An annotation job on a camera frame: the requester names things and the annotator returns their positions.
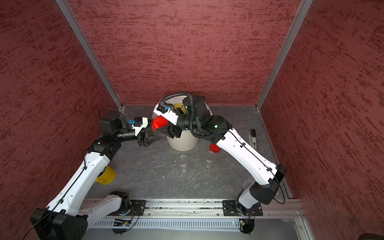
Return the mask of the clear plastic jar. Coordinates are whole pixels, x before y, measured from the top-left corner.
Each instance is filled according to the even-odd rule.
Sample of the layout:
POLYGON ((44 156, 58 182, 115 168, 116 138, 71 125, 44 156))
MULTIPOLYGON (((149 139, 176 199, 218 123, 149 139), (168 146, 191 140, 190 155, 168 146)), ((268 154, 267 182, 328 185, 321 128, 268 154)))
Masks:
POLYGON ((213 168, 216 165, 216 154, 212 151, 207 151, 204 154, 204 165, 207 169, 213 168))
POLYGON ((189 159, 186 155, 180 155, 176 160, 177 168, 180 172, 185 173, 188 170, 189 159))

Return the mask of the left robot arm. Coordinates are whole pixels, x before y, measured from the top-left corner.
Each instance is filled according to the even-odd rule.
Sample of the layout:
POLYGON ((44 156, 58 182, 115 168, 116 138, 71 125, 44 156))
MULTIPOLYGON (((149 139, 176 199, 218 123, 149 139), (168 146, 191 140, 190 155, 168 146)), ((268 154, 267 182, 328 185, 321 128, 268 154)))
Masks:
POLYGON ((122 113, 112 112, 100 118, 102 135, 87 149, 83 163, 66 186, 44 208, 36 209, 30 217, 32 228, 41 240, 80 240, 88 227, 111 213, 133 217, 137 211, 132 206, 127 193, 113 191, 104 200, 81 211, 80 207, 92 185, 99 177, 107 177, 103 184, 111 183, 116 174, 109 167, 123 142, 138 141, 148 146, 158 137, 146 139, 145 129, 164 127, 164 118, 152 121, 136 117, 127 121, 122 113))

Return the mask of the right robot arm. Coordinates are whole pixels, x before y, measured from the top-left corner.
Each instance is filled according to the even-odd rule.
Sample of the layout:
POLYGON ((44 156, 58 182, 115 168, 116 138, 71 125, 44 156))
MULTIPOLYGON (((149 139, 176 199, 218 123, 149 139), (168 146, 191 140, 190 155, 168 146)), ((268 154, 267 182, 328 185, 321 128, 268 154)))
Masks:
POLYGON ((236 200, 239 209, 251 209, 261 203, 268 205, 281 188, 287 168, 276 165, 253 149, 224 117, 213 115, 204 97, 178 92, 160 100, 154 114, 168 121, 166 126, 154 127, 170 138, 179 138, 183 130, 195 138, 218 146, 236 159, 254 178, 236 200))

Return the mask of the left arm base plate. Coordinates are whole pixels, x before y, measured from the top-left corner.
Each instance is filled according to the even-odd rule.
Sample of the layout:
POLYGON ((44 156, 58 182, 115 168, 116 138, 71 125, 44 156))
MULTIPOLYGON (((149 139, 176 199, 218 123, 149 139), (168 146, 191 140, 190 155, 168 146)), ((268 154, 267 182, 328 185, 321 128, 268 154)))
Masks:
POLYGON ((147 201, 145 200, 125 200, 117 210, 120 216, 142 216, 147 201))

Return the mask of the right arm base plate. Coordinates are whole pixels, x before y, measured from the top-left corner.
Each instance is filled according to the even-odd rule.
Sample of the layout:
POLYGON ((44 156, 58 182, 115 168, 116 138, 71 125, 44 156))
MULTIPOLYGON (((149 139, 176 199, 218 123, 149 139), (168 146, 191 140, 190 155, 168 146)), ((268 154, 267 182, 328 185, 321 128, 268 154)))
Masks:
POLYGON ((245 208, 237 201, 223 200, 223 213, 224 216, 233 217, 260 217, 263 216, 263 210, 260 203, 253 205, 250 209, 245 208))

